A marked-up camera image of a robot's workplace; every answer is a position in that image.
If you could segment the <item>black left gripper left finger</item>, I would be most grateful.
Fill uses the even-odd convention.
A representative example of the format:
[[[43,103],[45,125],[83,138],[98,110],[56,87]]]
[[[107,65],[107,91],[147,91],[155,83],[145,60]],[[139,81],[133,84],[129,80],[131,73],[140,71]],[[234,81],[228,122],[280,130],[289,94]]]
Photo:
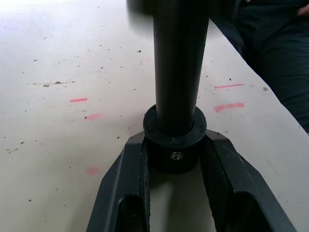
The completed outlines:
[[[144,132],[128,139],[103,177],[88,232],[148,232],[150,183]]]

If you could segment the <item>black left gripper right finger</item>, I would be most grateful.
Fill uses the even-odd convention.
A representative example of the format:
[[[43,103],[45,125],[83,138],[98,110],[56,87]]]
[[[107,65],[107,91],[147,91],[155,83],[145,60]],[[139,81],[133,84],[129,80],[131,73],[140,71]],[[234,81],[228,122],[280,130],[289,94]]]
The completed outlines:
[[[218,232],[294,232],[262,175],[222,134],[207,130],[202,176]]]

